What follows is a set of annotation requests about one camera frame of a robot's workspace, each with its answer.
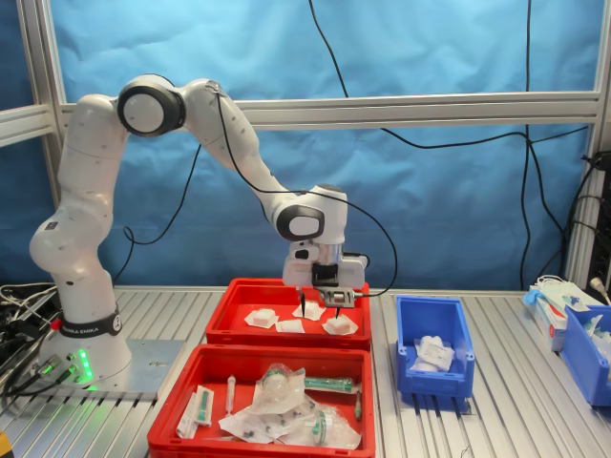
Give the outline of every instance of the metal table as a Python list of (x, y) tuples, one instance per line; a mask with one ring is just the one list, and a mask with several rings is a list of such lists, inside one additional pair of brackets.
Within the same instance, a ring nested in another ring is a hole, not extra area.
[[(19, 398), (0, 415), (15, 456), (144, 457), (146, 433), (222, 295), (214, 287), (119, 287), (131, 338), (186, 341), (155, 402), (70, 396)], [(518, 293), (398, 291), (371, 303), (379, 457), (611, 457), (611, 409), (585, 403), (562, 358), (543, 338)], [(395, 388), (394, 294), (459, 297), (474, 343), (474, 396), (411, 396)]]

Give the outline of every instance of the red tray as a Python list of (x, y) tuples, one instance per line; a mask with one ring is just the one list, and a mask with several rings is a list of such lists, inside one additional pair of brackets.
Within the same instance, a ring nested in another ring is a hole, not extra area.
[[(276, 444), (260, 445), (246, 442), (216, 440), (230, 434), (219, 428), (225, 416), (227, 378), (236, 377), (234, 412), (252, 404), (255, 382), (273, 363), (282, 363), (293, 370), (305, 368), (311, 377), (351, 377), (363, 384), (363, 417), (354, 417), (355, 395), (308, 391), (317, 402), (335, 406), (357, 432), (361, 444), (355, 450), (338, 448), (296, 447)], [(191, 393), (197, 385), (214, 391), (212, 426), (199, 427), (193, 439), (180, 439), (176, 427), (186, 409)], [(148, 434), (152, 458), (373, 458), (375, 456), (375, 425), (373, 420), (373, 392), (371, 358), (368, 352), (345, 349), (279, 348), (245, 345), (200, 345), (193, 350), (179, 379)]]
[[(362, 290), (367, 294), (369, 286)], [(318, 292), (304, 288), (305, 298), (320, 301)], [(281, 280), (235, 279), (231, 281), (222, 296), (208, 326), (206, 340), (209, 344), (299, 346), (325, 348), (354, 348), (369, 351), (371, 326), (369, 323), (369, 298), (357, 299), (354, 308), (342, 309), (341, 313), (358, 324), (356, 333), (347, 336), (331, 336), (322, 324), (335, 317), (335, 309), (329, 308), (318, 322), (302, 319), (305, 334), (287, 334), (270, 329), (253, 327), (244, 318), (253, 310), (272, 308), (280, 321), (295, 320), (292, 313), (299, 306), (299, 297), (294, 286), (285, 286)]]

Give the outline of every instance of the blue plastic bin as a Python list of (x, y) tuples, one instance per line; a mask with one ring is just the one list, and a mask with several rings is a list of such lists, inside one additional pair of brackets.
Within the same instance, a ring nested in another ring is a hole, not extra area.
[(611, 406), (611, 385), (607, 383), (609, 363), (583, 329), (589, 320), (602, 315), (598, 327), (611, 331), (611, 307), (590, 306), (588, 312), (574, 312), (570, 307), (565, 310), (567, 323), (562, 358), (590, 406)]
[[(474, 346), (459, 299), (397, 297), (397, 385), (404, 393), (470, 398), (474, 387)], [(450, 343), (449, 372), (410, 370), (416, 360), (414, 340), (439, 336)]]

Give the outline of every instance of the clear plastic tube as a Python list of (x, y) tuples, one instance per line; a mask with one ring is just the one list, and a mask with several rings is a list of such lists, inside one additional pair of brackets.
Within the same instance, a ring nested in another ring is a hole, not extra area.
[(225, 401), (225, 408), (227, 409), (227, 415), (231, 415), (233, 410), (233, 398), (236, 393), (236, 378), (232, 375), (227, 379), (227, 400)]

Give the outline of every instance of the white robotic arm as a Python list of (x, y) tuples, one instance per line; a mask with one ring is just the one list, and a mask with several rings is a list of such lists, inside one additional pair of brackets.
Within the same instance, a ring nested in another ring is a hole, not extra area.
[(261, 160), (259, 140), (244, 113), (218, 83), (201, 79), (176, 88), (161, 76), (140, 76), (118, 98), (86, 95), (76, 104), (58, 172), (61, 202), (31, 242), (32, 258), (53, 276), (63, 308), (60, 332), (43, 343), (39, 358), (57, 356), (74, 364), (77, 373), (67, 385), (111, 377), (130, 362), (111, 277), (97, 247), (112, 226), (128, 132), (157, 136), (177, 129), (193, 133), (218, 162), (237, 170), (267, 220), (292, 242), (285, 284), (313, 286), (327, 306), (352, 307), (353, 290), (365, 282), (366, 258), (345, 256), (342, 249), (346, 194), (328, 185), (287, 191)]

